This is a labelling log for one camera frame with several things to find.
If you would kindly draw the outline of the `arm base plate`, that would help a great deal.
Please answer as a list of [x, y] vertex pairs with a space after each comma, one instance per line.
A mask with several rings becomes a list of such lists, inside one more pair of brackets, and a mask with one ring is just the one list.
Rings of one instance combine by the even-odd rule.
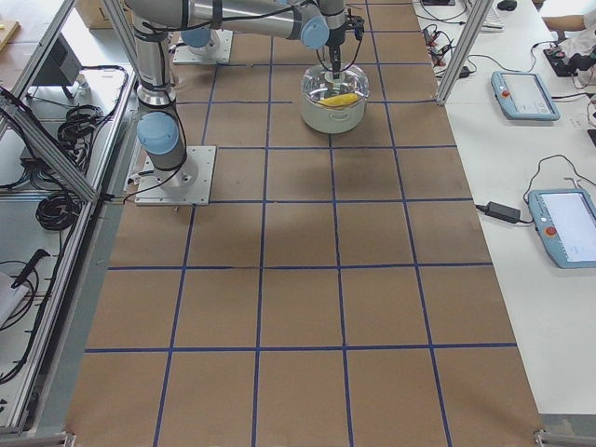
[[199, 28], [182, 31], [174, 48], [177, 65], [227, 64], [230, 60], [233, 32]]
[[188, 146], [187, 159], [176, 175], [155, 170], [149, 156], [143, 169], [152, 173], [142, 176], [141, 192], [133, 197], [138, 206], [208, 205], [216, 157], [215, 146]]

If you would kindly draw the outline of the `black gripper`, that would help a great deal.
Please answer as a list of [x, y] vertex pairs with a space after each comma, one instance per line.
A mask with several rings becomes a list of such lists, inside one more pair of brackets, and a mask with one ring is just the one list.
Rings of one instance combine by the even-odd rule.
[[360, 42], [364, 35], [365, 20], [353, 15], [350, 7], [333, 7], [325, 11], [325, 21], [330, 34], [325, 44], [331, 49], [332, 77], [338, 78], [341, 73], [341, 49], [345, 36], [352, 33]]

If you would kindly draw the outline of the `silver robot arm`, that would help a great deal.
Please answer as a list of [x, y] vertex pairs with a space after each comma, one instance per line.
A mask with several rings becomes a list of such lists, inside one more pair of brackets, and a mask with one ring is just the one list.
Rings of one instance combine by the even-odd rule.
[[214, 61], [221, 46], [217, 31], [209, 27], [182, 31], [181, 38], [192, 57], [201, 62]]
[[329, 80], [350, 71], [342, 60], [348, 33], [364, 34], [364, 19], [343, 1], [128, 1], [137, 55], [140, 118], [137, 142], [146, 153], [138, 174], [139, 205], [205, 204], [215, 149], [186, 140], [177, 96], [188, 92], [194, 68], [230, 61], [234, 33], [295, 41], [324, 60]]

